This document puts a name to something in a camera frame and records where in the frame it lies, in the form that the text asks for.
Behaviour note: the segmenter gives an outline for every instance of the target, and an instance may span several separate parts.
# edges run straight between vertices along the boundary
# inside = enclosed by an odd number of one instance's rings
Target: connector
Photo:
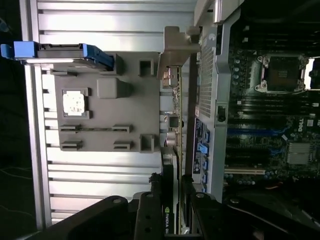
[[[204,171],[204,172],[202,173],[202,183],[203,183],[203,184],[207,184],[207,182],[208,182],[208,175],[207,175],[207,173]]]
[[[207,192],[207,185],[206,185],[206,184],[202,184],[202,189],[201,189],[201,191],[202,191],[203,193],[206,193],[206,192]]]
[[[209,130],[204,130],[204,140],[206,143],[210,143],[210,131]]]
[[[208,170],[208,159],[207,159],[207,157],[206,156],[204,156],[203,158],[202,158],[202,169],[203,170]]]
[[[209,146],[205,143],[198,143],[197,150],[205,154],[206,156],[209,155]]]

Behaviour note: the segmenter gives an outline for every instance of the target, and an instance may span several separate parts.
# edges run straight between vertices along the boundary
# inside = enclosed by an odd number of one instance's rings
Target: heatsink
[[[291,142],[288,144],[286,162],[290,165],[307,165],[311,160],[310,143]]]

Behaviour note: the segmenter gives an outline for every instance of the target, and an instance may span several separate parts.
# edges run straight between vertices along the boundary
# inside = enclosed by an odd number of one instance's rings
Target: metal chassis panel
[[[37,0],[20,0],[22,40],[39,42]],[[51,222],[49,179],[47,166],[45,109],[43,103],[42,72],[39,66],[25,66],[27,109],[36,226],[43,229]]]
[[[224,187],[224,171],[227,140],[228,104],[230,97],[231,72],[228,64],[229,43],[231,26],[239,19],[240,10],[234,12],[224,23],[222,29],[221,54],[216,55],[216,48],[212,47],[214,53],[212,67],[212,92],[211,92],[211,116],[210,118],[200,113],[199,119],[206,124],[211,132],[208,156],[208,183],[207,192],[212,194],[218,202],[222,202]],[[210,37],[217,30],[212,27],[208,30],[206,44],[214,44],[215,37]],[[225,120],[218,121],[218,107],[225,108]]]
[[[196,0],[168,0],[162,3],[155,0],[147,0],[145,1],[146,3],[135,4],[132,1],[129,4],[132,10],[128,12],[128,9],[123,8],[123,4],[117,2],[97,3],[97,1],[92,1],[94,3],[91,3],[88,0],[81,4],[79,3],[81,6],[86,7],[81,8],[78,3],[64,2],[63,0],[52,2],[48,0],[42,2],[37,0],[19,1],[23,41],[35,41],[41,44],[75,44],[79,39],[82,39],[83,42],[97,45],[103,51],[121,50],[129,52],[160,52],[163,47],[162,30],[164,27],[175,23],[184,31],[186,26],[190,24],[189,20],[192,21],[193,6],[196,2]],[[81,28],[79,28],[81,24],[71,24],[77,22],[79,18],[84,19],[80,15],[82,13],[86,14],[89,22],[98,19],[104,21],[105,16],[98,14],[100,10],[111,12],[111,15],[106,14],[106,16],[108,15],[108,18],[115,16],[115,20],[123,20],[123,16],[130,15],[134,20],[134,24],[130,24],[127,30],[124,29],[126,25],[121,22],[117,22],[114,26],[103,26],[101,29],[99,24],[93,26],[93,29],[89,29],[92,24],[86,24],[85,27],[82,26]],[[66,26],[60,18],[72,18],[73,21],[69,21],[69,25]],[[148,22],[145,19],[149,18],[157,19],[156,28],[145,24]],[[130,32],[130,34],[117,32],[117,29],[113,29],[117,26],[120,26],[125,32]],[[185,94],[183,95],[183,117],[185,119],[183,144],[186,143],[186,126],[188,125],[187,86],[189,79],[186,75],[189,71],[188,65],[189,63],[187,62],[182,68],[185,78],[184,85],[186,86]],[[108,195],[112,195],[112,191],[108,190],[110,189],[109,183],[105,181],[114,177],[113,173],[105,172],[105,175],[108,174],[108,176],[103,176],[102,180],[94,183],[94,179],[102,178],[102,176],[98,176],[100,173],[93,169],[92,172],[86,173],[86,176],[81,175],[84,176],[83,179],[79,179],[76,176],[83,172],[85,165],[90,167],[105,166],[107,164],[117,166],[121,168],[121,173],[125,174],[127,173],[126,167],[132,168],[132,171],[136,168],[149,169],[151,171],[150,174],[161,171],[160,153],[144,153],[143,155],[140,153],[122,153],[114,155],[113,152],[83,152],[82,154],[73,152],[70,155],[65,151],[60,151],[57,130],[57,107],[55,98],[53,98],[55,94],[52,92],[54,78],[45,74],[47,72],[47,68],[38,66],[25,67],[36,223],[39,230],[61,221]],[[166,136],[164,114],[171,111],[171,101],[171,95],[160,85],[159,121],[160,140],[162,142],[164,142]],[[60,172],[53,170],[53,167],[58,165],[60,165],[58,168]],[[72,166],[80,168],[74,170],[71,169]],[[126,184],[127,187],[130,187],[131,182],[135,182],[137,177],[141,179],[142,176],[140,173],[131,172],[130,174],[131,177],[129,184]],[[143,181],[143,184],[139,186],[142,187],[139,189],[140,191],[145,191],[148,187],[148,182]]]

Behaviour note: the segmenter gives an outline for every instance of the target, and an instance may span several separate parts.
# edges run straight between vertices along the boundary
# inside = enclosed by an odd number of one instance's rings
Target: ribbed metal panel
[[[34,7],[27,10],[31,11],[33,37],[25,33],[23,40],[42,44],[86,43],[110,52],[161,52],[165,26],[179,26],[185,31],[192,25],[195,4],[196,0],[38,0],[34,4],[37,11]],[[188,62],[182,72],[187,126]],[[61,151],[54,77],[37,74],[35,78],[37,86],[44,90],[45,129],[39,129],[40,136],[45,136],[45,142],[40,142],[44,209],[39,213],[44,214],[45,225],[55,224],[107,196],[121,195],[130,200],[134,193],[150,189],[149,176],[161,171],[160,153]],[[167,129],[164,113],[169,111],[172,96],[160,85],[161,144],[165,142]]]

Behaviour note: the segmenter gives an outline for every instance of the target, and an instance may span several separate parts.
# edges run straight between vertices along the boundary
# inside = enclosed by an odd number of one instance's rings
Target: pci express slot
[[[251,115],[254,117],[262,117],[262,116],[300,116],[300,117],[308,117],[310,113],[309,110],[300,111],[299,109],[287,109],[286,111],[282,110],[271,110],[271,109],[248,109],[248,108],[240,108],[236,109],[237,112],[241,112],[242,115]]]
[[[276,119],[271,117],[264,117],[264,118],[229,118],[228,124],[229,125],[255,125],[255,126],[270,126],[273,129],[277,126],[285,126],[287,120],[283,117],[279,117]]]
[[[248,128],[228,128],[227,134],[229,136],[236,135],[251,135],[261,137],[277,136],[278,133],[268,129],[248,129]]]
[[[270,151],[261,148],[227,147],[225,164],[233,166],[257,166],[269,163]]]
[[[224,174],[241,174],[241,175],[265,175],[266,170],[260,168],[235,168],[226,167]]]

